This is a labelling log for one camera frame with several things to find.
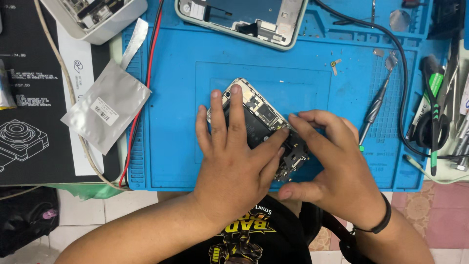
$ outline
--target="black chair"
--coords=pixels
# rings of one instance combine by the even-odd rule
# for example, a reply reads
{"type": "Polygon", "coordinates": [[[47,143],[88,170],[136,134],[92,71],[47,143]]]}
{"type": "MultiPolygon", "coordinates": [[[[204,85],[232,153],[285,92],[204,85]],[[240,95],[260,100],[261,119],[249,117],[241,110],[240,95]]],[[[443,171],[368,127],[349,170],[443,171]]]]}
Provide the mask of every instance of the black chair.
{"type": "Polygon", "coordinates": [[[311,244],[321,227],[325,227],[340,239],[340,251],[347,261],[351,264],[374,264],[358,250],[355,236],[330,213],[310,202],[303,202],[299,219],[307,245],[311,244]]]}

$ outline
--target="barcode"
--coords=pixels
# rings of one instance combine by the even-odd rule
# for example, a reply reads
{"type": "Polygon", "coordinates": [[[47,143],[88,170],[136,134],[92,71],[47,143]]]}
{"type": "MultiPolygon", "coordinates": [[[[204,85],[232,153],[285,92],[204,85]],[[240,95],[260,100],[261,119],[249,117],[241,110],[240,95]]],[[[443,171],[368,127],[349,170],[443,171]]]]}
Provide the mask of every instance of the barcode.
{"type": "Polygon", "coordinates": [[[96,110],[98,115],[100,115],[104,119],[104,121],[109,120],[109,116],[107,116],[99,107],[95,107],[94,109],[96,110]]]}

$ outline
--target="white floor tile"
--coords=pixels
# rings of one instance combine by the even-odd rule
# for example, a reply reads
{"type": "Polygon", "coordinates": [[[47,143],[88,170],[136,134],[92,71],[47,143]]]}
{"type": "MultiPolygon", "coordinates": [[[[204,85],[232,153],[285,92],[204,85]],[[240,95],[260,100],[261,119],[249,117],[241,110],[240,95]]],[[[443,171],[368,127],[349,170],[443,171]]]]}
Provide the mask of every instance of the white floor tile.
{"type": "Polygon", "coordinates": [[[435,264],[460,264],[462,249],[430,249],[435,264]]]}
{"type": "Polygon", "coordinates": [[[382,193],[384,194],[384,196],[386,196],[389,203],[391,203],[391,201],[393,200],[393,192],[382,192],[382,193]]]}
{"type": "Polygon", "coordinates": [[[352,224],[352,223],[350,223],[350,222],[347,222],[347,226],[346,226],[346,228],[347,228],[347,230],[348,230],[349,232],[352,232],[352,229],[353,229],[353,224],[352,224]]]}
{"type": "Polygon", "coordinates": [[[62,252],[73,241],[99,226],[100,225],[58,226],[49,234],[50,247],[62,252]]]}
{"type": "Polygon", "coordinates": [[[105,223],[104,202],[100,199],[81,201],[69,191],[57,189],[60,225],[102,225],[105,223]]]}
{"type": "Polygon", "coordinates": [[[59,251],[49,248],[49,238],[42,236],[15,253],[0,258],[0,264],[53,263],[58,256],[59,251]]]}
{"type": "Polygon", "coordinates": [[[461,264],[469,264],[469,249],[462,250],[461,264]]]}
{"type": "Polygon", "coordinates": [[[158,202],[157,192],[123,192],[104,200],[106,223],[158,202]]]}
{"type": "Polygon", "coordinates": [[[341,264],[342,252],[337,251],[311,251],[311,260],[314,264],[341,264]]]}

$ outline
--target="wrist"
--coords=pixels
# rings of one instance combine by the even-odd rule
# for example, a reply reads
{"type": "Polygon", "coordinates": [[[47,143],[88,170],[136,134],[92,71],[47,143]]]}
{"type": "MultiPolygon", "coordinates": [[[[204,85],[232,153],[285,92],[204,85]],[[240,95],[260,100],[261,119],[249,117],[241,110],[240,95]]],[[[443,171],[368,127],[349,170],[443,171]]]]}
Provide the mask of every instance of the wrist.
{"type": "Polygon", "coordinates": [[[201,204],[194,193],[188,194],[187,199],[189,210],[193,211],[195,215],[194,218],[196,218],[204,225],[204,228],[207,230],[207,232],[211,234],[210,237],[218,234],[229,224],[219,217],[213,217],[213,210],[208,211],[207,206],[201,204]]]}
{"type": "Polygon", "coordinates": [[[363,230],[371,230],[378,226],[386,217],[386,201],[384,199],[386,198],[380,195],[380,198],[374,199],[374,203],[369,203],[361,212],[364,217],[354,222],[354,226],[363,230]]]}

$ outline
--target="black t-shirt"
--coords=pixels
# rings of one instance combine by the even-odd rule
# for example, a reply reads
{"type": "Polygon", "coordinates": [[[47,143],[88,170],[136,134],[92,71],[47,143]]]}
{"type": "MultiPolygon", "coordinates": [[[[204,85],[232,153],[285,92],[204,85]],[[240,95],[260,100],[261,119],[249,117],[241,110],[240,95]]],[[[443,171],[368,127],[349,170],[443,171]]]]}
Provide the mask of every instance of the black t-shirt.
{"type": "Polygon", "coordinates": [[[312,264],[300,220],[270,196],[218,235],[161,264],[312,264]]]}

